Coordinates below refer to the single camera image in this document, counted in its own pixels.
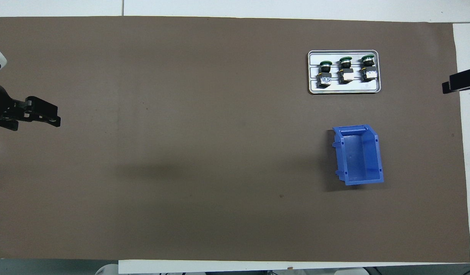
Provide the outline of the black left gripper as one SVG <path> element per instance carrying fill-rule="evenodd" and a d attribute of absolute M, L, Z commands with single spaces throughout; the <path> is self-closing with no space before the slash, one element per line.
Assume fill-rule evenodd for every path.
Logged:
<path fill-rule="evenodd" d="M 17 131 L 18 121 L 4 115 L 9 108 L 18 108 L 17 120 L 25 122 L 44 122 L 60 127 L 62 119 L 58 116 L 58 107 L 36 96 L 28 96 L 24 101 L 12 99 L 0 85 L 0 127 Z"/>

